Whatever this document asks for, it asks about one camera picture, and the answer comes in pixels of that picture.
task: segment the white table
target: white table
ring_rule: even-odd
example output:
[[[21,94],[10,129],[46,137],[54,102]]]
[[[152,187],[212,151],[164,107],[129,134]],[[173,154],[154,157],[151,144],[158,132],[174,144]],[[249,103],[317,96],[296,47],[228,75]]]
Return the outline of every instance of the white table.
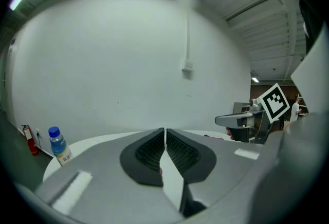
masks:
[[[211,131],[198,131],[198,130],[184,130],[186,132],[194,133],[197,135],[208,135],[210,137],[215,138],[223,138],[227,141],[231,140],[230,136],[218,133],[218,132],[211,132]],[[132,133],[121,133],[121,134],[113,134],[113,135],[106,135],[106,136],[97,136],[93,138],[88,138],[85,140],[81,140],[79,142],[73,143],[70,145],[71,152],[74,157],[77,157],[82,152],[86,151],[88,148],[102,143],[111,141],[114,139],[118,139],[121,137],[125,137],[131,134],[135,134],[138,132]],[[160,167],[162,168],[162,180],[163,180],[163,191],[167,195],[167,197],[173,202],[174,206],[179,210],[181,195],[182,195],[182,188],[183,188],[183,178],[181,177],[180,173],[178,172],[177,168],[171,161],[168,153],[165,151],[160,160]],[[58,163],[56,157],[54,157],[51,162],[49,163],[45,174],[43,176],[43,181],[45,181],[52,173],[56,170],[60,169],[61,165]]]

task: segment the water bottle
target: water bottle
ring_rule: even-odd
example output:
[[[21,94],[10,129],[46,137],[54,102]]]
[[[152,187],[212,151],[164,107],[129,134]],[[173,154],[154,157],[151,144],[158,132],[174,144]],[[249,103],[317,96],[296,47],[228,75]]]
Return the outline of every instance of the water bottle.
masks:
[[[70,147],[61,135],[60,129],[56,126],[49,128],[50,144],[53,154],[56,156],[60,165],[65,165],[73,158]]]

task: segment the blue bottle cap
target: blue bottle cap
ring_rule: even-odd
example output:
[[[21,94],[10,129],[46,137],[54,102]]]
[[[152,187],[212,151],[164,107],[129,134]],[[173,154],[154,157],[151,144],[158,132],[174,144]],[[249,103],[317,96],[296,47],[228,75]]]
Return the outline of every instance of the blue bottle cap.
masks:
[[[61,134],[60,129],[56,126],[49,128],[48,133],[50,137],[57,137]]]

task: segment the black mesh grille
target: black mesh grille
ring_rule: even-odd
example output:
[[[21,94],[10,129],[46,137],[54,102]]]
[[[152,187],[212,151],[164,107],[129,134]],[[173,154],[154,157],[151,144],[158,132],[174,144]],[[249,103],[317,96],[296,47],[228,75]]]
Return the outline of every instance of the black mesh grille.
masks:
[[[149,169],[159,172],[160,158],[165,151],[164,148],[163,133],[160,133],[138,148],[136,157],[139,162],[146,165]]]
[[[167,152],[180,174],[183,174],[200,160],[197,149],[182,142],[168,131]]]

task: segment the red fire extinguisher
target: red fire extinguisher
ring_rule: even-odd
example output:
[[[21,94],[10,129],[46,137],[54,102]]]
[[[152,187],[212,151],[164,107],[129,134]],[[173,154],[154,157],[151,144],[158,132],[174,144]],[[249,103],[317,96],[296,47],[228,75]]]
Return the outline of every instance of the red fire extinguisher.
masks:
[[[27,140],[27,144],[30,148],[30,151],[32,153],[32,156],[37,156],[39,154],[39,151],[38,149],[36,148],[35,146],[35,142],[32,138],[32,132],[31,132],[31,129],[30,129],[30,126],[26,125],[26,124],[23,124],[23,132],[24,132],[24,135],[26,137],[26,140]]]

